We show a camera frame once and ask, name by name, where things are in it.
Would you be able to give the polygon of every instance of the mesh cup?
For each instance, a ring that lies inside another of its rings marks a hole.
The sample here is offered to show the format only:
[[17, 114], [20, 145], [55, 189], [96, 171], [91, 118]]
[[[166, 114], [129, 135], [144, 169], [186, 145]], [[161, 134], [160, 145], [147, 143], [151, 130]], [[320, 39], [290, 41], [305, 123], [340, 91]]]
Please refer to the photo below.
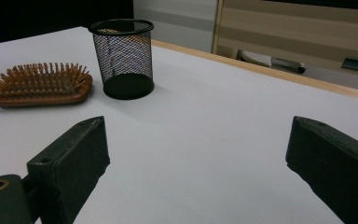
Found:
[[153, 28], [150, 21], [133, 19], [100, 21], [89, 27], [107, 96], [132, 100], [153, 91]]

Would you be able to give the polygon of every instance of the hairbrush bristles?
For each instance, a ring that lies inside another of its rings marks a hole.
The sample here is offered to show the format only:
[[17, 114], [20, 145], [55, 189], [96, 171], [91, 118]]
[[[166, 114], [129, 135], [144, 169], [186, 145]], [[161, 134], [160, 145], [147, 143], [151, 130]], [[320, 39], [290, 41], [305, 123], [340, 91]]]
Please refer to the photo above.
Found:
[[56, 105], [84, 100], [92, 77], [86, 66], [38, 63], [14, 66], [0, 78], [0, 106]]

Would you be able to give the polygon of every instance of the hairbrush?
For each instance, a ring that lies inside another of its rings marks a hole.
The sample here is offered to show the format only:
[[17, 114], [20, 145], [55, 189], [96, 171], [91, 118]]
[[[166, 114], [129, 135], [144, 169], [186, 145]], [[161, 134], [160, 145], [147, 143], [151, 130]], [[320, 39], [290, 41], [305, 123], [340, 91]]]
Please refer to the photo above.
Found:
[[60, 105], [87, 98], [92, 76], [79, 64], [14, 66], [0, 77], [0, 106]]

